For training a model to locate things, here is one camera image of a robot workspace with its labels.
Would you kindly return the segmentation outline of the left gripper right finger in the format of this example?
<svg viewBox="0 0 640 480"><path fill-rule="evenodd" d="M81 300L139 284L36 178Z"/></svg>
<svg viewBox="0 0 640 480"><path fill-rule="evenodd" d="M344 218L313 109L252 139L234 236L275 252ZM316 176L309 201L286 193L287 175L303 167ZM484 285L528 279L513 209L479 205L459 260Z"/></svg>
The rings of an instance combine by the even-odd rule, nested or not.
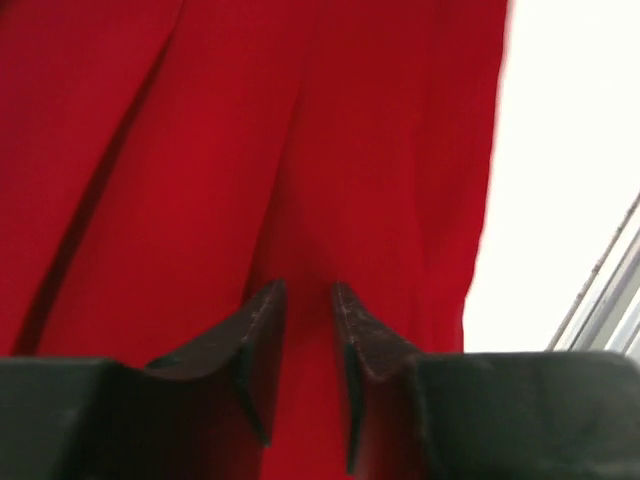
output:
<svg viewBox="0 0 640 480"><path fill-rule="evenodd" d="M608 352L427 353L332 289L357 479L635 479L639 370Z"/></svg>

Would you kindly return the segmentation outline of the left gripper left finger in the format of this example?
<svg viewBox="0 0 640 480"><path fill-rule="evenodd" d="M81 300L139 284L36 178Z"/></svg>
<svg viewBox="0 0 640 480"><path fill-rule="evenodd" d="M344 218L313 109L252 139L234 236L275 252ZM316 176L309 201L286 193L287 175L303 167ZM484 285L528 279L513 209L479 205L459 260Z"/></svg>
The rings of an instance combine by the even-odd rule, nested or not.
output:
<svg viewBox="0 0 640 480"><path fill-rule="evenodd" d="M143 369L106 358L3 359L2 478L257 478L285 316L285 286L273 281Z"/></svg>

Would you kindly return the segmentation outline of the plain red skirt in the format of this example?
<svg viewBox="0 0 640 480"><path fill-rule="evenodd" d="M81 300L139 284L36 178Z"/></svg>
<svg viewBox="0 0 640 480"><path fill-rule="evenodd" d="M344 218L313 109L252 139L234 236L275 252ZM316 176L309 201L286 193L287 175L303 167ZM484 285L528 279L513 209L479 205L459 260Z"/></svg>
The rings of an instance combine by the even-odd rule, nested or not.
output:
<svg viewBox="0 0 640 480"><path fill-rule="evenodd" d="M140 366L281 278L265 479L342 479L330 291L463 347L505 1L5 1L1 351Z"/></svg>

